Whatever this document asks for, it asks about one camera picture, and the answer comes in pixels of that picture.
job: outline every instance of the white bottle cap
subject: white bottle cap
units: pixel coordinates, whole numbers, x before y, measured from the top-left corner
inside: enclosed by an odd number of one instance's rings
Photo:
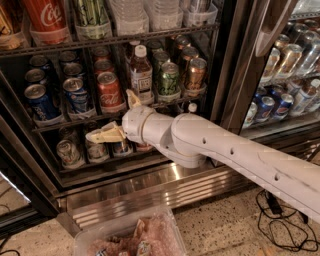
[[[130,45],[138,45],[140,44],[140,41],[131,41],[129,42]]]
[[[146,57],[147,48],[144,45],[138,45],[136,48],[134,48],[134,54],[139,58]]]
[[[189,106],[188,106],[188,111],[190,113],[196,113],[197,112],[197,104],[196,103],[190,103]]]
[[[320,85],[320,80],[319,80],[319,79],[313,79],[313,80],[311,81],[311,85],[312,85],[313,87],[318,88],[319,85]]]

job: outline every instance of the floor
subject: floor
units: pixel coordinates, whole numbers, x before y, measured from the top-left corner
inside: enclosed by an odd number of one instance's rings
[[[259,231],[259,207],[256,196],[262,189],[252,187],[245,191],[206,199],[188,206],[174,209],[177,225],[190,256],[305,256],[314,253],[291,253],[282,250],[266,239]],[[299,215],[292,222],[304,229]],[[262,219],[262,229],[266,231],[269,220]],[[320,240],[320,225],[309,221],[317,239]],[[288,235],[282,226],[275,226],[274,237],[281,243],[288,243]],[[303,234],[293,229],[295,241],[303,239]],[[19,233],[6,243],[4,250],[15,249],[21,256],[70,256],[73,255],[74,239],[56,220],[51,220],[27,231]]]

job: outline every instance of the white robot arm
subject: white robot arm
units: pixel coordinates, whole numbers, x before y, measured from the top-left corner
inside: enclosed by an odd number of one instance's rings
[[[129,140],[148,143],[174,162],[195,168],[218,160],[320,223],[320,167],[230,133],[193,114],[176,118],[146,106],[123,117]]]

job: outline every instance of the metal door handle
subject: metal door handle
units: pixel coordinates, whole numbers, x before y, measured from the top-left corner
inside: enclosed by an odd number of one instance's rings
[[[296,6],[298,0],[267,0],[268,7],[258,32],[255,54],[262,57],[268,53],[271,46],[277,39],[289,20],[291,13]]]

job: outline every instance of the refrigerator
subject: refrigerator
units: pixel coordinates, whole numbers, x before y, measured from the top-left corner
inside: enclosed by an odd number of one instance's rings
[[[112,145],[106,145],[110,158],[90,163],[85,155],[84,125],[88,121],[96,121],[100,126],[111,121],[121,124],[128,109],[127,101],[124,108],[114,113],[104,113],[99,105],[91,56],[92,49],[98,46],[107,46],[111,50],[124,91],[126,82],[122,80],[126,75],[121,55],[124,44],[134,40],[146,44],[155,39],[164,43],[165,38],[188,35],[208,64],[203,93],[183,95],[165,103],[155,97],[150,106],[161,113],[174,115],[178,113],[177,107],[196,102],[198,114],[215,124],[311,160],[320,143],[320,123],[315,117],[310,119],[312,121],[294,119],[299,122],[292,121],[293,126],[290,125],[291,119],[285,119],[272,123],[272,127],[271,124],[252,125],[242,129],[276,38],[289,20],[319,15],[311,12],[292,15],[297,2],[214,0],[212,4],[217,8],[217,16],[213,24],[130,35],[117,35],[115,17],[109,8],[113,36],[95,40],[76,37],[74,16],[70,11],[66,15],[70,22],[69,42],[36,45],[31,41],[29,46],[1,51],[1,173],[10,186],[23,195],[24,204],[0,216],[0,237],[50,218],[57,218],[70,234],[76,235],[99,223],[155,205],[176,208],[252,185],[252,181],[214,159],[207,159],[199,168],[188,169],[155,149],[138,151],[134,143],[131,143],[132,152],[122,156],[114,154]],[[66,115],[66,120],[61,123],[39,126],[24,97],[30,58],[45,55],[53,62],[59,78],[63,79],[59,56],[63,51],[73,50],[80,53],[85,63],[96,114],[80,120]],[[65,116],[67,101],[63,93],[60,96]],[[59,130],[63,127],[75,128],[81,137],[85,163],[78,168],[64,168],[57,154],[56,146],[61,140]]]

